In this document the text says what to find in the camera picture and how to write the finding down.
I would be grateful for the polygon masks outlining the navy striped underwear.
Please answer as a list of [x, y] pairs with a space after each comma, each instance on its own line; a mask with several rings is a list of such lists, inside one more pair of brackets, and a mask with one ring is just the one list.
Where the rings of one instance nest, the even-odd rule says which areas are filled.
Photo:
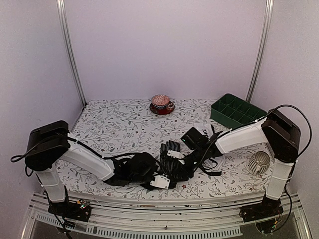
[[181, 152], [181, 146], [174, 141], [162, 143], [160, 148], [160, 162], [163, 165], [164, 173], [171, 181], [182, 182], [188, 181], [194, 177], [194, 170], [191, 158], [185, 155], [184, 159], [176, 159], [167, 155], [169, 150]]

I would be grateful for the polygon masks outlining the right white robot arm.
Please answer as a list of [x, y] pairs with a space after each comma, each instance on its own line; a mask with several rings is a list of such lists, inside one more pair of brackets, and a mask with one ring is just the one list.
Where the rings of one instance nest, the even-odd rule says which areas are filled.
[[297, 159], [305, 152], [300, 150], [300, 129], [277, 106], [259, 119], [214, 134], [207, 139], [195, 128], [191, 128], [182, 138], [182, 142], [193, 152], [186, 156], [187, 162], [192, 162], [192, 170], [197, 170], [209, 158], [220, 157], [224, 154], [256, 145], [267, 143], [274, 153], [274, 169], [266, 188], [264, 202], [258, 205], [258, 213], [268, 217], [277, 209], [277, 202], [285, 185], [292, 176]]

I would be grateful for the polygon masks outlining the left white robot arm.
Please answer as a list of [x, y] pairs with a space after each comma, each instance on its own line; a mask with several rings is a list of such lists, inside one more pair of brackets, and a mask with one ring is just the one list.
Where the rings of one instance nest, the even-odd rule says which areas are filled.
[[100, 155], [75, 139], [68, 130], [68, 123], [62, 120], [33, 130], [26, 153], [15, 155], [10, 160], [12, 163], [25, 161], [26, 169], [36, 173], [50, 201], [63, 216], [70, 216], [74, 205], [67, 200], [66, 189], [55, 167], [58, 160], [78, 166], [109, 185], [125, 186], [139, 182], [148, 190], [154, 188], [151, 182], [158, 169], [155, 159], [145, 152], [111, 157]]

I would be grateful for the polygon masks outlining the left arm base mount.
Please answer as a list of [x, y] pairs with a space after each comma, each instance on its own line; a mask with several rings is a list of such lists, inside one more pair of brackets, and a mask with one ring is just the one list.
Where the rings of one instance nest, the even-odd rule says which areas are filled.
[[74, 219], [88, 222], [91, 215], [91, 206], [88, 201], [80, 200], [77, 202], [64, 201], [60, 203], [50, 202], [48, 212], [62, 216], [63, 218]]

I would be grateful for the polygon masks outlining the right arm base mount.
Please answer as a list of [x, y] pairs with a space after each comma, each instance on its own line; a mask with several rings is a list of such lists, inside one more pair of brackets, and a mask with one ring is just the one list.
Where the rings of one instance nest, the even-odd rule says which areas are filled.
[[267, 217], [278, 216], [282, 212], [283, 207], [280, 199], [273, 200], [264, 195], [261, 202], [241, 207], [239, 216], [244, 222], [250, 222]]

